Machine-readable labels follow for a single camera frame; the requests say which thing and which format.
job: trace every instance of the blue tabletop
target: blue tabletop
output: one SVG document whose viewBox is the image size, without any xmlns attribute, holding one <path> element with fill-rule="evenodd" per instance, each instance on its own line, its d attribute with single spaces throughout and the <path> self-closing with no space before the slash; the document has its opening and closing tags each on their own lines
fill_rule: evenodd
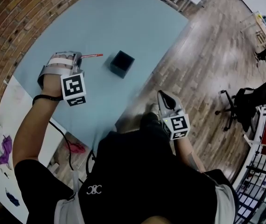
<svg viewBox="0 0 266 224">
<path fill-rule="evenodd" d="M 60 102 L 53 118 L 89 147 L 96 147 L 136 97 L 188 20 L 159 0 L 80 0 L 62 13 L 26 53 L 14 76 L 31 97 L 42 66 L 58 51 L 102 53 L 83 60 L 86 103 Z M 111 73 L 118 51 L 135 58 L 124 79 Z"/>
</svg>

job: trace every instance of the wooden floor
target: wooden floor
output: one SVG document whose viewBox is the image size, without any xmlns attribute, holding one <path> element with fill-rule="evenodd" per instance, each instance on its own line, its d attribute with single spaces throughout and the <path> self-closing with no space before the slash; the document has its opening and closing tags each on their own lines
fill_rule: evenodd
<svg viewBox="0 0 266 224">
<path fill-rule="evenodd" d="M 240 0 L 213 0 L 205 8 L 190 5 L 184 12 L 190 23 L 152 73 L 139 97 L 117 123 L 119 132 L 139 125 L 145 108 L 156 101 L 158 90 L 176 94 L 189 114 L 189 139 L 207 170 L 221 169 L 230 180 L 242 165 L 248 145 L 239 123 L 224 132 L 229 114 L 216 116 L 228 101 L 220 90 L 231 95 L 242 87 L 257 88 L 266 81 L 266 64 L 259 68 L 253 56 L 257 41 L 243 35 L 240 23 L 250 10 Z M 69 186 L 67 152 L 58 149 L 60 164 L 57 177 Z M 72 156 L 85 177 L 86 154 Z"/>
</svg>

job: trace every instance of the black cable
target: black cable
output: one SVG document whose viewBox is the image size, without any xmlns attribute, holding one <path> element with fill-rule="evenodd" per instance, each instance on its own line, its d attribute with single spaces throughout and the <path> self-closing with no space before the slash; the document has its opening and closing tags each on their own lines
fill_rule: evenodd
<svg viewBox="0 0 266 224">
<path fill-rule="evenodd" d="M 40 99 L 40 98 L 44 98 L 44 99 L 50 99 L 50 100 L 53 100 L 53 101 L 61 101 L 61 100 L 63 100 L 63 97 L 62 96 L 59 96 L 59 97 L 53 97 L 53 96 L 49 96 L 49 95 L 37 95 L 35 98 L 34 98 L 34 100 L 32 101 L 32 105 L 34 105 L 34 103 L 35 103 L 35 101 L 37 100 L 37 99 Z M 55 124 L 53 124 L 50 120 L 49 120 L 49 123 L 58 131 L 58 132 L 60 132 L 61 134 L 62 134 L 62 136 L 64 137 L 64 139 L 65 139 L 65 141 L 66 141 L 66 143 L 67 143 L 67 145 L 68 145 L 68 149 L 69 149 L 69 166 L 70 166 L 70 168 L 74 171 L 74 168 L 72 167 L 72 164 L 71 164 L 71 154 L 72 154 L 72 152 L 71 152 L 71 147 L 70 147 L 70 143 L 69 143 L 69 141 L 68 141 L 68 139 L 67 139 L 67 137 L 64 135 L 64 133 L 55 125 Z M 94 155 L 94 153 L 93 153 L 93 151 L 91 150 L 90 151 L 90 153 L 89 153 L 89 155 L 88 155 L 88 158 L 87 158 L 87 163 L 86 163 L 86 166 L 85 166 L 85 168 L 86 168 L 86 170 L 88 170 L 88 160 L 89 160 L 89 158 L 90 158 L 90 156 L 91 155 L 93 155 L 93 158 L 92 158 L 92 160 L 95 160 L 95 155 Z"/>
</svg>

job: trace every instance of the purple flower drawing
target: purple flower drawing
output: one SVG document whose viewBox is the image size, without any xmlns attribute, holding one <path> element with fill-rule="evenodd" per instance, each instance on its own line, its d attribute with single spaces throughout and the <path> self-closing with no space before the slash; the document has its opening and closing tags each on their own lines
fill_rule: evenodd
<svg viewBox="0 0 266 224">
<path fill-rule="evenodd" d="M 12 139 L 10 136 L 3 136 L 4 139 L 2 141 L 2 148 L 3 148 L 3 155 L 0 156 L 0 164 L 8 164 L 8 158 L 10 156 L 10 153 L 12 152 Z"/>
</svg>

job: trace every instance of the black cube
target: black cube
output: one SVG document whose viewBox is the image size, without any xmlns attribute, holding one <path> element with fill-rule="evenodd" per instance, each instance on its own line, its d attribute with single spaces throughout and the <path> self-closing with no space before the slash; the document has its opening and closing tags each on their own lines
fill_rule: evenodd
<svg viewBox="0 0 266 224">
<path fill-rule="evenodd" d="M 134 60 L 133 57 L 120 50 L 110 63 L 110 69 L 114 74 L 124 79 Z"/>
</svg>

